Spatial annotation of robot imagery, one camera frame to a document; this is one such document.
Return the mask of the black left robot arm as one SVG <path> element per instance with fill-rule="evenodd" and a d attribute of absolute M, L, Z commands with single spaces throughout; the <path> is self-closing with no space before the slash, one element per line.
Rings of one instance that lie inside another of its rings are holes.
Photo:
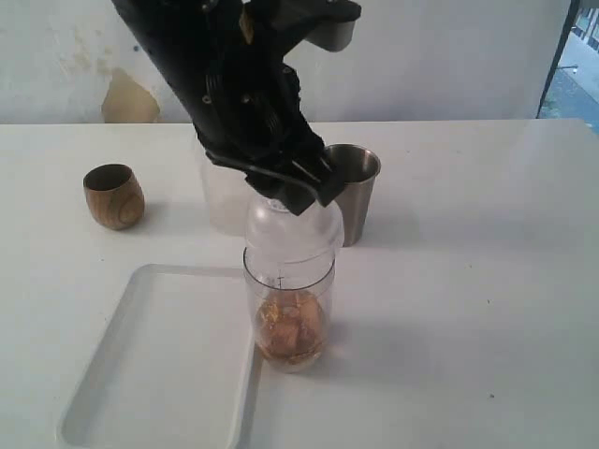
<path fill-rule="evenodd" d="M 244 173 L 295 215 L 328 206 L 343 175 L 300 111 L 300 81 L 284 61 L 321 23 L 285 27 L 275 1 L 117 1 L 114 7 L 196 129 L 208 159 Z"/>

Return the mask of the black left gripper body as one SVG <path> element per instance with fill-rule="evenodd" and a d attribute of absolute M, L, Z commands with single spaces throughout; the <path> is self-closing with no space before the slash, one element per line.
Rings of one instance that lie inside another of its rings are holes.
<path fill-rule="evenodd" d="M 291 160 L 327 158 L 300 112 L 300 82 L 262 28 L 209 27 L 197 38 L 196 128 L 211 160 L 294 183 Z"/>

